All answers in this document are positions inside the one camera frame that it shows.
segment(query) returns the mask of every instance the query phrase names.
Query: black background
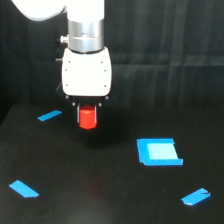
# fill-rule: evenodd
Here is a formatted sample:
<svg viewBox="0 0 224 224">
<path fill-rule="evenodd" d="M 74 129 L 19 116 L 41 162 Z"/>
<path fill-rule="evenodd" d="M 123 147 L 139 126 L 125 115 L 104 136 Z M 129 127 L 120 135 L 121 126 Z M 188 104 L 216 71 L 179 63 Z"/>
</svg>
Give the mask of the black background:
<svg viewBox="0 0 224 224">
<path fill-rule="evenodd" d="M 119 93 L 112 104 L 224 105 L 222 0 L 105 2 L 105 46 Z M 61 103 L 54 38 L 67 35 L 66 14 L 33 22 L 11 1 L 0 7 L 1 102 Z"/>
<path fill-rule="evenodd" d="M 104 108 L 102 126 L 86 132 L 69 108 L 46 122 L 37 117 L 54 106 L 11 108 L 0 128 L 1 223 L 224 223 L 223 109 Z M 183 166 L 144 166 L 140 138 L 173 138 Z M 16 180 L 39 196 L 11 190 Z M 200 188 L 210 198 L 182 203 Z"/>
</svg>

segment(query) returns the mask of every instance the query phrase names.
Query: red object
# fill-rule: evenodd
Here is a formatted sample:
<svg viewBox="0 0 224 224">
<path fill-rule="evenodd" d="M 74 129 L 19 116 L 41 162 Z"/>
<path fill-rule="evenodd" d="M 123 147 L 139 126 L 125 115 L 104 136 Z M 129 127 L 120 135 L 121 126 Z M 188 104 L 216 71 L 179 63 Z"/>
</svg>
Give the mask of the red object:
<svg viewBox="0 0 224 224">
<path fill-rule="evenodd" d="M 79 127 L 92 129 L 96 127 L 96 111 L 93 106 L 83 106 L 79 110 Z"/>
</svg>

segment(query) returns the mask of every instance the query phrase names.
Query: blue paper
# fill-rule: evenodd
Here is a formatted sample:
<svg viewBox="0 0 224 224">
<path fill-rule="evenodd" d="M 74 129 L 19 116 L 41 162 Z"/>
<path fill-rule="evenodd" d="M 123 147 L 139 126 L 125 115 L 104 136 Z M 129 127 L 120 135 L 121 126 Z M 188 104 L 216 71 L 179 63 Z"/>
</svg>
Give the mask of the blue paper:
<svg viewBox="0 0 224 224">
<path fill-rule="evenodd" d="M 24 198 L 37 197 L 39 195 L 37 192 L 29 188 L 19 180 L 9 185 L 9 187 L 12 188 L 17 193 L 19 193 L 20 195 L 22 195 Z"/>
<path fill-rule="evenodd" d="M 138 139 L 139 161 L 146 166 L 181 166 L 173 139 Z"/>
<path fill-rule="evenodd" d="M 208 197 L 210 197 L 210 193 L 207 190 L 201 188 L 194 193 L 182 198 L 181 200 L 186 205 L 195 205 Z"/>
<path fill-rule="evenodd" d="M 55 111 L 52 111 L 52 112 L 50 112 L 48 114 L 45 114 L 45 115 L 43 115 L 41 117 L 38 117 L 38 119 L 40 121 L 46 121 L 46 120 L 48 120 L 48 119 L 50 119 L 52 117 L 55 117 L 55 116 L 57 116 L 59 114 L 61 114 L 61 111 L 55 110 Z"/>
</svg>

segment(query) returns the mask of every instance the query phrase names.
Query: blue tape piece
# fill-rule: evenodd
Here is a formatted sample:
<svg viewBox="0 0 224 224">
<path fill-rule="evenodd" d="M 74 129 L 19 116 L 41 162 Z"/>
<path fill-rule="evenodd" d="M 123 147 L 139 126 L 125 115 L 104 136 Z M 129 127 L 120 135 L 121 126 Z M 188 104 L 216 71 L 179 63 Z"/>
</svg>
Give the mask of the blue tape piece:
<svg viewBox="0 0 224 224">
<path fill-rule="evenodd" d="M 19 180 L 9 185 L 9 187 L 12 188 L 17 193 L 19 193 L 20 195 L 22 195 L 24 198 L 37 197 L 39 195 L 37 192 L 29 188 Z"/>
<path fill-rule="evenodd" d="M 45 114 L 45 115 L 43 115 L 41 117 L 38 117 L 38 119 L 40 121 L 46 121 L 46 120 L 48 120 L 48 119 L 50 119 L 52 117 L 55 117 L 55 116 L 57 116 L 59 114 L 61 114 L 61 111 L 55 110 L 55 111 L 52 111 L 52 112 L 50 112 L 48 114 Z"/>
<path fill-rule="evenodd" d="M 157 143 L 163 143 L 165 144 L 164 146 L 166 147 L 167 144 L 173 145 L 174 141 L 173 139 L 138 139 L 137 140 L 139 161 L 141 163 L 143 163 L 146 166 L 181 166 L 183 165 L 183 159 L 178 159 L 178 158 L 175 159 L 175 158 L 169 157 L 168 159 L 165 159 L 163 157 L 163 159 L 151 159 L 148 145 L 157 144 Z"/>
<path fill-rule="evenodd" d="M 143 163 L 146 166 L 182 166 L 183 159 L 149 159 Z"/>
<path fill-rule="evenodd" d="M 185 205 L 195 205 L 208 197 L 210 197 L 210 193 L 204 188 L 201 188 L 194 193 L 182 198 L 181 200 Z"/>
</svg>

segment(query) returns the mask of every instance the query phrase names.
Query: white paper square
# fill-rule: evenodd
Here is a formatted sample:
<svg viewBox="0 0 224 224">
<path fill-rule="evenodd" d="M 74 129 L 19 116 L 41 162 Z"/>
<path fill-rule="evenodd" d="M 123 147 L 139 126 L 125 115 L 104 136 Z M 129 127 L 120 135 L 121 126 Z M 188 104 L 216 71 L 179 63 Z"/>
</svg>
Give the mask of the white paper square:
<svg viewBox="0 0 224 224">
<path fill-rule="evenodd" d="M 147 145 L 150 159 L 178 159 L 171 143 L 150 143 Z"/>
</svg>

